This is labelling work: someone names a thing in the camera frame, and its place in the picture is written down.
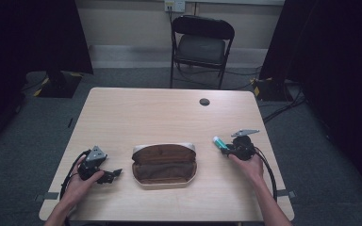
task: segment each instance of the wall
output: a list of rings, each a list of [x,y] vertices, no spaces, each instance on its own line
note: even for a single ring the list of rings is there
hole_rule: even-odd
[[[163,1],[77,0],[89,45],[171,46],[169,15]],[[223,19],[234,26],[234,48],[267,49],[282,6],[198,3],[185,14]]]

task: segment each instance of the fingers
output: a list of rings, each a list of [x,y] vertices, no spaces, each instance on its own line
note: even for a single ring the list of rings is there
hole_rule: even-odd
[[[105,173],[102,170],[95,172],[87,181],[91,184],[99,180]]]
[[[82,163],[82,161],[84,161],[85,158],[86,158],[86,156],[85,156],[85,155],[82,155],[82,156],[78,159],[77,163],[76,163],[75,166],[73,167],[72,174],[75,174],[75,173],[78,172],[78,166]]]
[[[242,160],[240,160],[239,158],[237,158],[234,154],[229,154],[228,158],[230,158],[233,162],[237,163],[238,165],[242,166],[243,162]]]
[[[255,155],[252,157],[252,159],[253,159],[255,162],[261,162],[261,163],[262,163],[261,158],[258,156],[258,154],[255,154]]]

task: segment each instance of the electrical outlet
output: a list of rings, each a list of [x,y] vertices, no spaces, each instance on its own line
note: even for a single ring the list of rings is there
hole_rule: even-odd
[[[175,11],[185,12],[185,1],[175,1]]]
[[[164,11],[175,11],[175,2],[174,1],[164,1]]]

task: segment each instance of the black folding chair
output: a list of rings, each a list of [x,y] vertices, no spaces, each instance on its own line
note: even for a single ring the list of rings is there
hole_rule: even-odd
[[[177,43],[176,34],[182,37]],[[235,36],[232,25],[223,20],[184,15],[172,22],[172,72],[170,88],[173,87],[173,65],[194,65],[219,70],[219,85],[222,87],[225,66]]]

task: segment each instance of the wire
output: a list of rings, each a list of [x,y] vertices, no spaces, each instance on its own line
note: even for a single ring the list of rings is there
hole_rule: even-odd
[[[259,66],[259,67],[255,68],[254,73],[233,73],[233,72],[229,72],[229,71],[224,71],[224,72],[225,73],[235,74],[235,75],[242,75],[242,76],[257,75],[257,69],[259,69],[261,67],[262,66]],[[197,73],[218,73],[220,70],[207,70],[207,71],[199,71],[199,72],[185,72],[185,71],[182,71],[180,68],[178,68],[178,71],[180,71],[181,73],[197,74]]]
[[[257,77],[258,75],[258,72],[257,70],[259,70],[262,66],[259,66],[257,68],[255,68],[255,72],[254,73],[232,73],[232,72],[227,72],[225,71],[225,73],[232,73],[232,74],[237,74],[237,75],[243,75],[243,76],[249,76],[249,75],[255,75],[255,78]],[[196,74],[196,73],[217,73],[219,72],[219,70],[207,70],[207,71],[199,71],[199,72],[185,72],[183,70],[180,69],[180,67],[177,65],[177,69],[178,71],[180,72],[181,76],[185,79],[178,79],[178,78],[174,78],[173,80],[176,80],[176,81],[183,81],[183,82],[189,82],[189,83],[193,83],[193,84],[198,84],[198,85],[201,85],[201,86],[205,86],[205,87],[208,87],[208,88],[211,88],[211,89],[214,89],[216,88],[216,86],[214,85],[209,85],[207,83],[200,83],[200,82],[196,82],[190,78],[187,78],[184,73],[187,73],[187,74]],[[244,89],[246,87],[249,87],[250,85],[252,85],[253,82],[250,82],[248,83],[247,85],[244,85],[244,86],[241,86],[241,87],[237,87],[237,88],[230,88],[230,89],[227,89],[227,90],[236,90],[236,89]]]
[[[285,104],[270,104],[270,105],[260,105],[259,107],[266,107],[266,106],[285,106]]]
[[[73,177],[72,171],[73,171],[75,165],[77,164],[78,160],[81,158],[82,155],[88,155],[90,152],[91,152],[91,150],[87,150],[87,151],[83,152],[83,153],[82,153],[81,155],[79,155],[79,156],[75,159],[75,161],[73,162],[73,165],[72,165],[72,167],[71,167],[70,170],[69,170],[69,173],[67,173],[67,176],[66,176],[66,178],[64,179],[63,184],[61,185],[60,198],[59,198],[60,200],[61,200],[61,198],[63,198],[63,195],[64,195],[64,193],[66,192],[67,185],[69,184],[70,179]],[[65,220],[64,220],[64,224],[65,224],[66,226],[69,226],[69,225],[70,225],[69,219],[68,219],[67,217],[66,217]]]
[[[260,149],[258,149],[258,152],[256,152],[257,156],[260,157],[260,159],[263,161],[264,165],[267,168],[267,171],[269,172],[270,175],[270,179],[271,179],[271,185],[272,185],[272,197],[274,198],[274,200],[277,202],[277,184],[275,182],[275,178],[274,178],[274,173],[272,172],[272,168],[270,167],[269,162],[267,161],[266,157],[264,156],[264,154],[260,151]]]
[[[198,3],[195,2],[195,7],[193,9],[193,15],[196,16],[196,8],[198,7]]]
[[[45,73],[45,76],[43,77],[43,79],[42,79],[40,82],[38,82],[38,83],[36,83],[36,84],[34,84],[34,85],[31,85],[31,86],[29,86],[29,87],[27,87],[27,88],[22,89],[21,92],[24,92],[24,91],[26,91],[26,90],[28,90],[28,89],[31,89],[31,88],[39,85],[40,83],[42,83],[42,82],[46,79],[47,76],[48,76],[48,73]]]
[[[277,117],[278,115],[280,115],[281,113],[283,113],[284,111],[304,103],[305,102],[305,97],[301,98],[301,100],[298,102],[298,99],[299,99],[298,97],[300,96],[301,93],[302,93],[302,87],[300,88],[298,94],[296,95],[295,99],[293,100],[293,102],[291,104],[283,106],[283,107],[279,108],[278,110],[274,111],[273,113],[271,113],[269,116],[263,118],[263,122],[267,123],[270,120]]]
[[[172,7],[167,7],[167,12],[169,14],[170,25],[172,25],[172,23],[173,23],[173,8]]]

